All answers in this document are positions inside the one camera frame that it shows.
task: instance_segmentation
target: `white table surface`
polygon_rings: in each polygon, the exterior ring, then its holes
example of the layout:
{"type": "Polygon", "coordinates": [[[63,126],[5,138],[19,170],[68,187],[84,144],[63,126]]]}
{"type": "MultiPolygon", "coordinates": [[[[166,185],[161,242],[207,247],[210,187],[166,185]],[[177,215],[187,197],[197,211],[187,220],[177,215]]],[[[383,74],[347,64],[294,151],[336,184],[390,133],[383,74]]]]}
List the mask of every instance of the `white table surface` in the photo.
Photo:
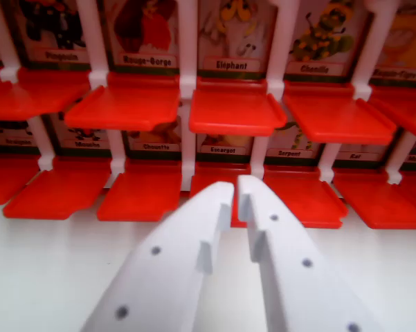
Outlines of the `white table surface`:
{"type": "MultiPolygon", "coordinates": [[[[5,219],[0,206],[0,332],[80,330],[127,253],[155,226],[99,222],[96,206],[65,221],[5,219]]],[[[352,210],[343,222],[308,233],[386,331],[416,332],[416,231],[371,230],[352,210]]],[[[266,331],[246,231],[224,233],[218,255],[194,331],[266,331]]]]}

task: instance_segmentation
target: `white vertical post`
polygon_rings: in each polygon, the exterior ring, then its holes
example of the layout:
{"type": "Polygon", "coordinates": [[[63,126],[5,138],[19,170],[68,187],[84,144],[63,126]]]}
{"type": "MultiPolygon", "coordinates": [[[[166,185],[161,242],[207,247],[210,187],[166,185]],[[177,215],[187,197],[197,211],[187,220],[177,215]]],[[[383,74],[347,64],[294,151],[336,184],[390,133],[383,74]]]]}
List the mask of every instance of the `white vertical post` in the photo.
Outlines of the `white vertical post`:
{"type": "Polygon", "coordinates": [[[197,85],[198,0],[177,0],[179,4],[180,96],[190,100],[197,85]]]}
{"type": "Polygon", "coordinates": [[[49,139],[46,127],[40,116],[35,116],[28,120],[28,126],[33,133],[35,144],[40,151],[40,158],[37,161],[41,171],[51,171],[55,152],[49,139]]]}
{"type": "Polygon", "coordinates": [[[413,148],[416,142],[416,135],[410,131],[402,133],[397,145],[393,149],[388,161],[385,165],[386,173],[388,173],[388,183],[398,185],[401,181],[401,174],[399,172],[401,165],[403,165],[409,151],[413,148]]]}
{"type": "Polygon", "coordinates": [[[2,82],[17,83],[17,73],[20,69],[20,59],[9,33],[8,25],[0,8],[0,58],[4,68],[0,70],[2,82]]]}
{"type": "Polygon", "coordinates": [[[300,0],[270,0],[278,7],[275,30],[269,53],[266,81],[268,93],[272,93],[275,100],[281,101],[284,91],[283,76],[286,70],[293,30],[296,27],[300,0]]]}
{"type": "Polygon", "coordinates": [[[257,136],[254,137],[254,143],[252,145],[251,152],[251,174],[263,180],[264,176],[264,159],[266,157],[266,151],[268,149],[270,136],[257,136]]]}
{"type": "MultiPolygon", "coordinates": [[[[278,7],[275,30],[269,53],[266,81],[267,93],[272,93],[275,100],[282,101],[284,82],[283,76],[291,48],[293,30],[296,26],[300,0],[270,0],[278,7]]],[[[260,180],[264,176],[264,158],[268,149],[269,137],[255,137],[251,152],[251,174],[260,180]]]]}
{"type": "Polygon", "coordinates": [[[340,151],[341,143],[327,143],[321,154],[318,168],[320,170],[320,181],[331,183],[334,178],[332,165],[340,151]]]}
{"type": "Polygon", "coordinates": [[[91,84],[91,89],[94,90],[100,85],[107,86],[107,75],[109,72],[102,27],[100,25],[100,15],[98,14],[95,0],[77,0],[77,7],[92,69],[89,74],[89,83],[91,84]]]}
{"type": "Polygon", "coordinates": [[[181,190],[189,191],[195,173],[195,134],[189,130],[192,94],[197,87],[198,0],[177,0],[179,14],[179,68],[181,119],[181,190]]]}
{"type": "Polygon", "coordinates": [[[109,148],[111,149],[111,176],[105,187],[111,187],[120,173],[125,173],[126,153],[123,144],[122,132],[120,130],[108,129],[109,148]]]}
{"type": "Polygon", "coordinates": [[[189,130],[191,101],[183,100],[179,107],[181,121],[181,191],[191,190],[191,181],[195,173],[195,133],[189,130]]]}
{"type": "Polygon", "coordinates": [[[354,99],[368,101],[371,96],[372,88],[368,83],[394,21],[399,2],[400,0],[365,0],[366,8],[373,12],[375,17],[352,76],[354,99]]]}

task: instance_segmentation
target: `red flip tray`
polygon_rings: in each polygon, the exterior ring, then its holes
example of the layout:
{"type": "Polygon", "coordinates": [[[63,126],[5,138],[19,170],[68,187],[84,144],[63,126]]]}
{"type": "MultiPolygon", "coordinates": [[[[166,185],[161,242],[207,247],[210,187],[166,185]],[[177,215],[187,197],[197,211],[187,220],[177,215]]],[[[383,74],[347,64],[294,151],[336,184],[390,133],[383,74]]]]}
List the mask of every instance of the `red flip tray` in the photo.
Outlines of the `red flip tray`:
{"type": "Polygon", "coordinates": [[[101,221],[160,221],[179,206],[181,162],[128,160],[107,193],[101,221]]]}

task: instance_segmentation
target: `white plastic piece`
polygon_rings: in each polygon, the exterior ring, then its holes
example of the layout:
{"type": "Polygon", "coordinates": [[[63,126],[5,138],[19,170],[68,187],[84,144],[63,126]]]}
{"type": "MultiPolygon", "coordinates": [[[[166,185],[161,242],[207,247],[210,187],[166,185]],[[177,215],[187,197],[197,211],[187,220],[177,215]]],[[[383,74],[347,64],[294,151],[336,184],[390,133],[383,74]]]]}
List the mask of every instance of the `white plastic piece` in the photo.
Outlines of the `white plastic piece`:
{"type": "Polygon", "coordinates": [[[251,165],[251,174],[259,178],[260,180],[262,180],[264,176],[264,159],[266,157],[268,144],[268,136],[254,137],[251,161],[249,164],[251,165]]]}
{"type": "Polygon", "coordinates": [[[354,99],[368,101],[371,96],[372,88],[368,83],[394,21],[399,2],[400,0],[364,1],[365,7],[375,16],[352,76],[354,99]]]}
{"type": "Polygon", "coordinates": [[[270,0],[278,7],[275,30],[269,53],[266,81],[268,93],[272,93],[275,100],[281,101],[284,91],[283,76],[291,48],[293,30],[296,26],[300,0],[270,0]]]}
{"type": "Polygon", "coordinates": [[[33,133],[35,144],[37,144],[37,147],[40,151],[41,156],[38,160],[40,170],[51,171],[53,168],[55,152],[46,131],[46,127],[43,124],[42,118],[40,116],[35,116],[31,119],[28,119],[28,127],[33,133]]]}
{"type": "Polygon", "coordinates": [[[327,143],[321,154],[320,161],[318,162],[318,168],[320,170],[320,181],[331,183],[334,178],[334,171],[332,165],[335,158],[340,151],[341,143],[327,143]]]}
{"type": "Polygon", "coordinates": [[[107,86],[107,74],[109,72],[100,15],[95,0],[77,0],[77,8],[92,69],[91,74],[89,74],[89,83],[91,89],[94,90],[100,85],[107,86]]]}
{"type": "Polygon", "coordinates": [[[234,186],[210,185],[131,252],[83,332],[189,332],[201,285],[229,229],[234,186]]]}
{"type": "Polygon", "coordinates": [[[0,58],[3,69],[0,70],[2,82],[17,83],[17,73],[20,69],[20,60],[9,33],[8,25],[0,7],[0,58]]]}
{"type": "Polygon", "coordinates": [[[251,259],[260,265],[269,332],[382,331],[302,223],[262,181],[239,176],[238,200],[251,259]]]}
{"type": "Polygon", "coordinates": [[[192,177],[195,173],[195,133],[189,130],[189,115],[191,110],[191,101],[182,100],[179,107],[179,116],[181,121],[181,191],[189,192],[191,190],[192,177]]]}
{"type": "Polygon", "coordinates": [[[198,0],[177,0],[179,4],[180,96],[190,100],[197,85],[198,0]]]}
{"type": "Polygon", "coordinates": [[[120,173],[125,173],[126,153],[125,145],[123,144],[122,132],[120,130],[108,129],[106,130],[109,141],[109,148],[111,149],[111,176],[105,188],[111,187],[120,173]]]}
{"type": "Polygon", "coordinates": [[[409,151],[413,148],[416,142],[416,135],[410,131],[405,131],[400,136],[399,141],[395,145],[388,161],[386,161],[385,170],[388,173],[388,183],[391,185],[398,185],[401,181],[401,174],[399,172],[401,165],[409,155],[409,151]]]}

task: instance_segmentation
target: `gray dot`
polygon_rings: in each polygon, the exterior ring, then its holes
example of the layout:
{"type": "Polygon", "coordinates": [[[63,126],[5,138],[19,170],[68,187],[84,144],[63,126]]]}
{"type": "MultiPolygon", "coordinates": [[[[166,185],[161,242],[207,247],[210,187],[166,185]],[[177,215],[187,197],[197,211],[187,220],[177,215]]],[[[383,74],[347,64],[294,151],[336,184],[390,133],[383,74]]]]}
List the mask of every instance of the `gray dot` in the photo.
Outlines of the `gray dot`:
{"type": "Polygon", "coordinates": [[[158,255],[161,252],[161,248],[158,246],[152,247],[151,253],[155,256],[158,255]]]}
{"type": "Polygon", "coordinates": [[[303,259],[302,264],[305,267],[310,268],[312,266],[312,260],[310,260],[309,258],[305,258],[303,259]]]}
{"type": "Polygon", "coordinates": [[[128,314],[129,314],[129,309],[127,308],[127,306],[119,306],[116,310],[116,318],[118,320],[122,320],[123,318],[128,316],[128,314]]]}
{"type": "Polygon", "coordinates": [[[359,326],[355,323],[351,323],[347,326],[347,330],[349,332],[360,332],[361,329],[359,328],[359,326]]]}

